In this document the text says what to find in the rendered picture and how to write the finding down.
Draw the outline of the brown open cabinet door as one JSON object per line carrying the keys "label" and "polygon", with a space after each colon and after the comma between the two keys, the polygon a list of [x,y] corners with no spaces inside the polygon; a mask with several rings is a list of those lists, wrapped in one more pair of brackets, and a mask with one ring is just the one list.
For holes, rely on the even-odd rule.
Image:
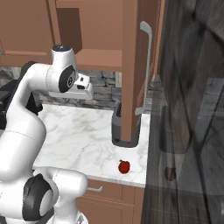
{"label": "brown open cabinet door", "polygon": [[135,110],[144,103],[144,82],[148,34],[140,29],[145,21],[152,29],[150,51],[151,77],[158,71],[165,0],[122,1],[122,117],[121,139],[129,142],[137,126]]}

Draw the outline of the dark grey glossy fridge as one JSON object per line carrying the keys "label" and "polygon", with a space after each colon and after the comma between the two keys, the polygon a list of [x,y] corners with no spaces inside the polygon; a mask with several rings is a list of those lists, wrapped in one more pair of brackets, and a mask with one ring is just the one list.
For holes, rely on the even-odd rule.
{"label": "dark grey glossy fridge", "polygon": [[224,0],[166,0],[141,224],[224,224]]}

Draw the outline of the brown open wall cabinet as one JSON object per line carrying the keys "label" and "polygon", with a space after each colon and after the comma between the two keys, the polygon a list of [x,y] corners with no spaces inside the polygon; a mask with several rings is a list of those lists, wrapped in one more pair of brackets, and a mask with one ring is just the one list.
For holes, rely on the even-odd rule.
{"label": "brown open wall cabinet", "polygon": [[56,0],[56,12],[57,41],[73,48],[80,70],[122,70],[122,0]]}

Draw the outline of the brown base cabinet door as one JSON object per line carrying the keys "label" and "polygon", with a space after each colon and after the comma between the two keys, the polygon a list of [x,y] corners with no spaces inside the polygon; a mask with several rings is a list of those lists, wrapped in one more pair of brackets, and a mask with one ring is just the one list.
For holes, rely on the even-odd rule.
{"label": "brown base cabinet door", "polygon": [[77,199],[77,205],[89,224],[133,224],[133,206],[88,197]]}

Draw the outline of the dark grey toaster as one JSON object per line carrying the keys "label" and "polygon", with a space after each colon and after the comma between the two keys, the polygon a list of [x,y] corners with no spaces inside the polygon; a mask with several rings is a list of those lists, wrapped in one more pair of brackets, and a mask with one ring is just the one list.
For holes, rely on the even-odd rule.
{"label": "dark grey toaster", "polygon": [[134,134],[131,140],[127,142],[121,139],[121,112],[122,112],[122,103],[118,102],[115,106],[115,109],[112,115],[112,120],[111,120],[112,144],[118,147],[134,148],[138,145],[138,142],[139,142],[142,117],[141,116],[138,117]]}

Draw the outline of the red bell pepper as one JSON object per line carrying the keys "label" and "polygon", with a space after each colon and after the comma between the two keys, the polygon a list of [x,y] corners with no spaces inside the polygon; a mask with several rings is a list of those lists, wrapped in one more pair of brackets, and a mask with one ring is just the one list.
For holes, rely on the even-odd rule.
{"label": "red bell pepper", "polygon": [[120,161],[120,164],[118,165],[118,170],[121,174],[126,174],[130,170],[130,162],[129,161]]}

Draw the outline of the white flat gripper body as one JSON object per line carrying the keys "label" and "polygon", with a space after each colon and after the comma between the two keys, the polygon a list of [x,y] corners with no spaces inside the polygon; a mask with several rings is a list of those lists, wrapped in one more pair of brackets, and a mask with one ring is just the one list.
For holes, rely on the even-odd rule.
{"label": "white flat gripper body", "polygon": [[56,98],[92,100],[94,98],[94,90],[92,84],[89,83],[86,89],[78,89],[76,86],[73,86],[65,93],[50,92],[49,95]]}

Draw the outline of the brown closed cabinet door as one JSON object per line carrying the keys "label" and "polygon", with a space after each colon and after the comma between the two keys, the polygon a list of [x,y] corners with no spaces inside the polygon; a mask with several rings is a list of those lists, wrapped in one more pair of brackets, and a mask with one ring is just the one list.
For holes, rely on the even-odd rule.
{"label": "brown closed cabinet door", "polygon": [[0,66],[52,63],[55,45],[51,4],[55,0],[0,0]]}

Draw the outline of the brown drawer front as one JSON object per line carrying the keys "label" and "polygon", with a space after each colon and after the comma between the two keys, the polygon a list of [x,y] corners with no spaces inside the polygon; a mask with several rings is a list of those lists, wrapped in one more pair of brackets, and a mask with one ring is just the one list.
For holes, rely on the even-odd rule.
{"label": "brown drawer front", "polygon": [[128,205],[134,205],[135,200],[139,200],[140,202],[143,201],[144,189],[142,187],[121,185],[92,179],[88,181],[88,187],[99,188],[100,186],[103,187],[101,192],[87,190],[85,196],[121,202]]}

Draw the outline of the black appliance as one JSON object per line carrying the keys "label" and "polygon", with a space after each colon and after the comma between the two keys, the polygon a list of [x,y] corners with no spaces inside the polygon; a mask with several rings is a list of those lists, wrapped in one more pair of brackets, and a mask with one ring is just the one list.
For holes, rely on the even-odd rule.
{"label": "black appliance", "polygon": [[[6,127],[7,107],[10,104],[10,98],[12,97],[13,91],[15,90],[17,84],[17,80],[11,80],[6,85],[0,87],[0,130],[4,130]],[[43,106],[34,98],[34,94],[31,94],[26,104],[26,108],[32,113],[38,115],[43,109]]]}

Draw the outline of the white wall socket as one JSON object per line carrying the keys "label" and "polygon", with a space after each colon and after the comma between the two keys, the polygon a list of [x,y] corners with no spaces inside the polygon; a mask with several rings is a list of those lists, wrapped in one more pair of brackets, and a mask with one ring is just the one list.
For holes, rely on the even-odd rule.
{"label": "white wall socket", "polygon": [[115,72],[115,87],[121,88],[122,87],[122,73]]}

